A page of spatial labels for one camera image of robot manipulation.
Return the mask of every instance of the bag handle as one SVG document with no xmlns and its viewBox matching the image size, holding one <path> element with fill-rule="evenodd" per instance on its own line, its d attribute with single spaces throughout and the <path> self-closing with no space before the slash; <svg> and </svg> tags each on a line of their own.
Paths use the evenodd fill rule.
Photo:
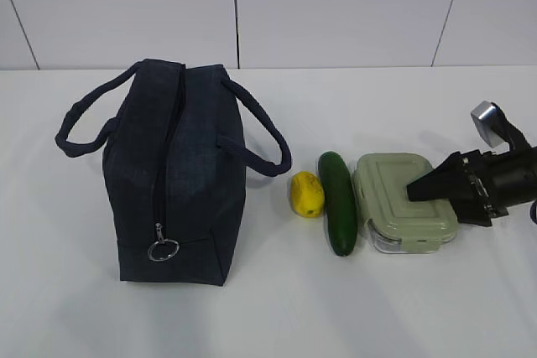
<svg viewBox="0 0 537 358">
<path fill-rule="evenodd" d="M 97 101 L 102 95 L 107 92 L 119 87 L 125 81 L 130 79 L 134 73 L 138 70 L 140 62 L 135 63 L 128 70 L 124 71 L 121 75 L 116 77 L 113 80 L 108 81 L 107 83 L 98 86 L 95 90 L 90 92 L 80 101 L 73 104 L 70 111 L 65 114 L 64 121 L 61 124 L 61 128 L 56 134 L 55 141 L 59 148 L 61 148 L 68 157 L 80 157 L 81 155 L 93 153 L 102 147 L 105 141 L 108 139 L 108 136 L 117 129 L 119 121 L 117 117 L 108 119 L 104 124 L 99 134 L 97 134 L 96 139 L 91 143 L 71 143 L 67 141 L 70 131 L 76 125 L 78 120 L 81 118 L 82 114 L 87 111 L 87 109 Z"/>
<path fill-rule="evenodd" d="M 265 176 L 274 177 L 289 171 L 291 169 L 291 152 L 289 146 L 270 120 L 267 112 L 265 112 L 255 98 L 253 98 L 252 94 L 235 81 L 223 79 L 222 84 L 235 95 L 235 97 L 259 120 L 263 127 L 268 130 L 272 137 L 274 137 L 274 140 L 276 140 L 279 149 L 282 152 L 282 160 L 278 165 L 265 161 L 245 148 L 242 144 L 223 135 L 218 136 L 216 145 L 223 148 L 234 157 L 241 159 L 251 169 Z"/>
</svg>

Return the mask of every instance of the white wall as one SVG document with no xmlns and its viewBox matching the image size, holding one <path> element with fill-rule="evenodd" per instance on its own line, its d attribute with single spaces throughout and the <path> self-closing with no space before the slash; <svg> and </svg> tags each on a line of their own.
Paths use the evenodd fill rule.
<svg viewBox="0 0 537 358">
<path fill-rule="evenodd" d="M 537 0 L 455 0 L 435 65 L 537 65 Z"/>
<path fill-rule="evenodd" d="M 238 0 L 243 67 L 424 66 L 450 0 Z"/>
<path fill-rule="evenodd" d="M 123 68 L 145 57 L 237 67 L 234 0 L 13 1 L 42 69 Z M 537 64 L 537 0 L 454 0 L 446 21 L 450 4 L 237 0 L 241 65 Z M 34 68 L 0 0 L 0 70 Z"/>
<path fill-rule="evenodd" d="M 233 0 L 13 0 L 43 69 L 237 65 Z"/>
<path fill-rule="evenodd" d="M 0 0 L 0 69 L 35 69 L 32 54 L 9 0 Z"/>
</svg>

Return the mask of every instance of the zipper pull ring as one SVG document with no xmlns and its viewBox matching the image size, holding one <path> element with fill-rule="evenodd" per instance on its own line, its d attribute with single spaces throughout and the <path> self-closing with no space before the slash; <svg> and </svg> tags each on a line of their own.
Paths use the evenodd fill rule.
<svg viewBox="0 0 537 358">
<path fill-rule="evenodd" d="M 171 259 L 179 251 L 179 242 L 174 241 L 173 239 L 164 238 L 162 233 L 162 224 L 157 222 L 154 225 L 154 228 L 157 232 L 157 241 L 153 242 L 148 249 L 148 258 L 152 262 L 165 262 L 168 259 Z M 157 249 L 157 246 L 168 246 L 168 249 L 160 250 L 160 253 L 155 256 L 153 254 L 154 250 Z"/>
<path fill-rule="evenodd" d="M 155 224 L 155 229 L 157 231 L 157 242 L 160 244 L 160 245 L 164 245 L 166 242 L 164 240 L 164 236 L 162 235 L 162 224 L 160 224 L 159 222 L 157 222 Z"/>
</svg>

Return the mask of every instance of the zipper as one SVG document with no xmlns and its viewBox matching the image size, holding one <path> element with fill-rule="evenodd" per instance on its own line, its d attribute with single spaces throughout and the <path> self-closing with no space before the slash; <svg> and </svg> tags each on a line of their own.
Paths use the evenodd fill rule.
<svg viewBox="0 0 537 358">
<path fill-rule="evenodd" d="M 160 244 L 165 242 L 166 234 L 166 166 L 168 160 L 169 145 L 174 138 L 175 130 L 185 109 L 186 83 L 185 83 L 184 66 L 181 67 L 179 75 L 179 84 L 175 94 L 174 107 L 171 117 L 169 118 L 166 137 L 159 156 L 159 167 L 154 182 L 153 190 L 153 223 L 155 229 L 156 241 Z"/>
</svg>

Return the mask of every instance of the metal ring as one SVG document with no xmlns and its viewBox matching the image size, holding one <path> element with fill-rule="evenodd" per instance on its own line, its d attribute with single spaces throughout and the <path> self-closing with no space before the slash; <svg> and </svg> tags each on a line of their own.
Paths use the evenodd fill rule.
<svg viewBox="0 0 537 358">
<path fill-rule="evenodd" d="M 154 257 L 153 251 L 156 249 L 157 246 L 164 246 L 167 243 L 172 243 L 175 245 L 175 249 L 168 255 L 164 257 Z M 173 239 L 164 239 L 163 242 L 156 241 L 155 243 L 151 244 L 151 246 L 148 249 L 148 258 L 152 262 L 165 262 L 166 260 L 171 259 L 173 256 L 177 254 L 179 251 L 179 242 L 174 241 Z"/>
</svg>

